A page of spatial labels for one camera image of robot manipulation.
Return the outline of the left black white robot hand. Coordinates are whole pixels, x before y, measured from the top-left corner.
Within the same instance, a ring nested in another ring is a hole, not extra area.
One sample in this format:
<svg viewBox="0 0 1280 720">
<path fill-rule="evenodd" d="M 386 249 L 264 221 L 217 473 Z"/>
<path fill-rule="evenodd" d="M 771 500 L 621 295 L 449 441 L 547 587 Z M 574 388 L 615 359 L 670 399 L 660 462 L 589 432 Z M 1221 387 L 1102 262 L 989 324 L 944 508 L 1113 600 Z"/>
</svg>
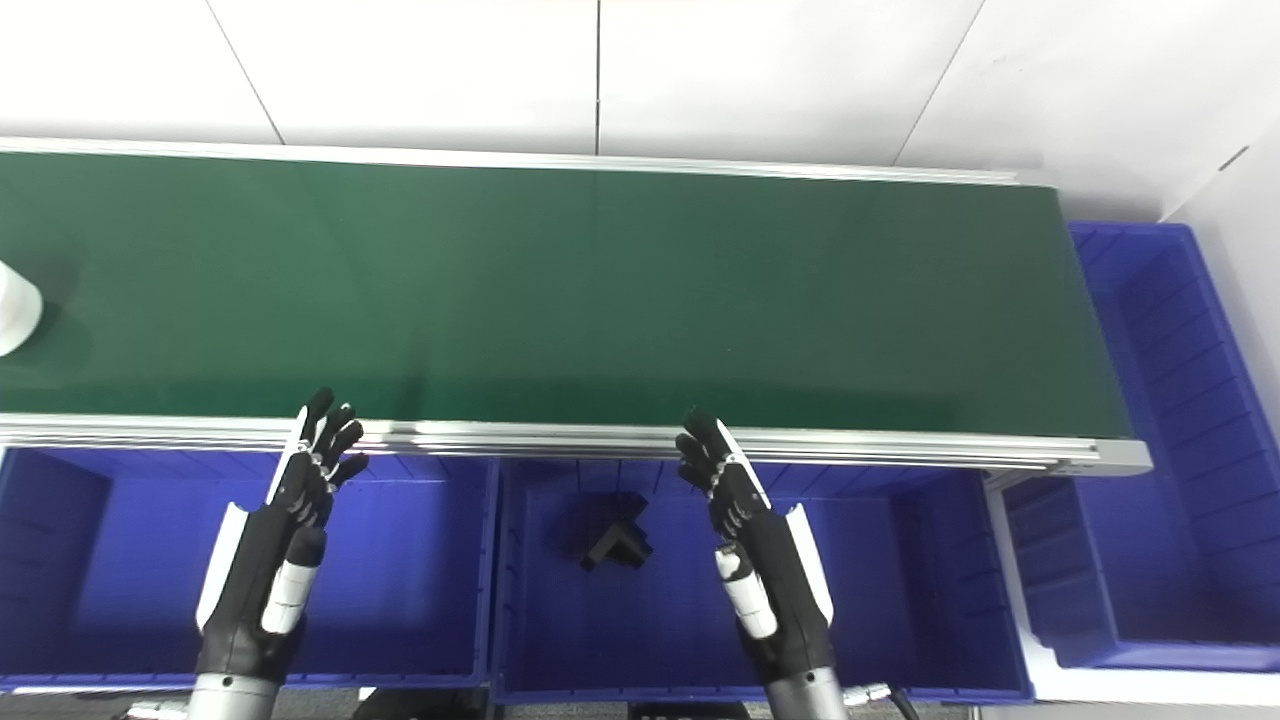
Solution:
<svg viewBox="0 0 1280 720">
<path fill-rule="evenodd" d="M 369 464 L 351 452 L 362 436 L 355 410 L 317 389 L 291 424 L 262 503 L 228 505 L 196 610 L 197 676 L 227 689 L 284 684 L 337 491 Z"/>
</svg>

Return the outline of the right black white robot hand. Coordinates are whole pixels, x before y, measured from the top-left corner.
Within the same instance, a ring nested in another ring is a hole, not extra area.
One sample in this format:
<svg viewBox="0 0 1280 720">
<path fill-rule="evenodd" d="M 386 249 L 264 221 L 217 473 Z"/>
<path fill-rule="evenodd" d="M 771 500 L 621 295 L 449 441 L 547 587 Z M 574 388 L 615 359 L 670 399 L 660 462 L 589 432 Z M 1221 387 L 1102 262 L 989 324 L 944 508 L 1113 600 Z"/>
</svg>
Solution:
<svg viewBox="0 0 1280 720">
<path fill-rule="evenodd" d="M 835 615 L 804 507 L 774 509 L 748 455 L 718 418 L 690 410 L 678 474 L 707 497 L 716 568 L 764 685 L 835 669 Z"/>
</svg>

